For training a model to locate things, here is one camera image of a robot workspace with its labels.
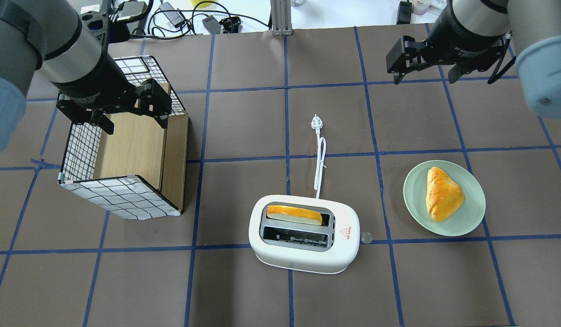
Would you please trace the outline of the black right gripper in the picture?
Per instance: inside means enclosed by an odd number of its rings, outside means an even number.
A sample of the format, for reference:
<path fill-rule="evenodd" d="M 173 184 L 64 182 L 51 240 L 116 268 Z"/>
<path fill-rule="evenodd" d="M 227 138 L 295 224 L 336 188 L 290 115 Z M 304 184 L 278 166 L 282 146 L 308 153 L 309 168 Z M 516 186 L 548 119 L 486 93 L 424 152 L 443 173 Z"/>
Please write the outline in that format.
<path fill-rule="evenodd" d="M 463 75 L 487 72 L 507 53 L 504 35 L 482 36 L 467 30 L 457 18 L 443 13 L 423 40 L 403 35 L 386 54 L 386 70 L 399 85 L 405 75 L 434 65 L 451 65 L 448 82 Z"/>

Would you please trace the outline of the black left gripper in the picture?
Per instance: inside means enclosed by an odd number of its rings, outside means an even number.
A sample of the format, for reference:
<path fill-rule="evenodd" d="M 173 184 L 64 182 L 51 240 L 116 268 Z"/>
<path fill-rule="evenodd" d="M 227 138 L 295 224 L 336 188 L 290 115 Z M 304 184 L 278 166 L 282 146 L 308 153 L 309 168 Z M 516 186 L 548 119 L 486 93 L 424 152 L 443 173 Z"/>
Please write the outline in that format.
<path fill-rule="evenodd" d="M 57 108 L 69 119 L 90 119 L 106 134 L 114 134 L 114 124 L 107 113 L 129 112 L 154 117 L 162 129 L 168 128 L 172 114 L 170 91 L 148 78 L 139 85 L 129 81 L 95 81 L 93 83 L 57 83 L 66 99 L 57 100 Z"/>

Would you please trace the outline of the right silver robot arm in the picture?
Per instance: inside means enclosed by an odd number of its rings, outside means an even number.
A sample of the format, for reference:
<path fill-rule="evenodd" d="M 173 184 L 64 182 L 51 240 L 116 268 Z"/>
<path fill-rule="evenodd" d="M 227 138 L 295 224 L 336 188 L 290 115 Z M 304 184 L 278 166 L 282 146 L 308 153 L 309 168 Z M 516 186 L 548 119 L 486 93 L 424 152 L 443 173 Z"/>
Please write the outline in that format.
<path fill-rule="evenodd" d="M 493 70 L 492 84 L 510 68 L 527 107 L 561 119 L 561 0 L 449 0 L 426 39 L 402 36 L 386 55 L 399 84 L 411 72 L 449 65 L 449 83 Z"/>

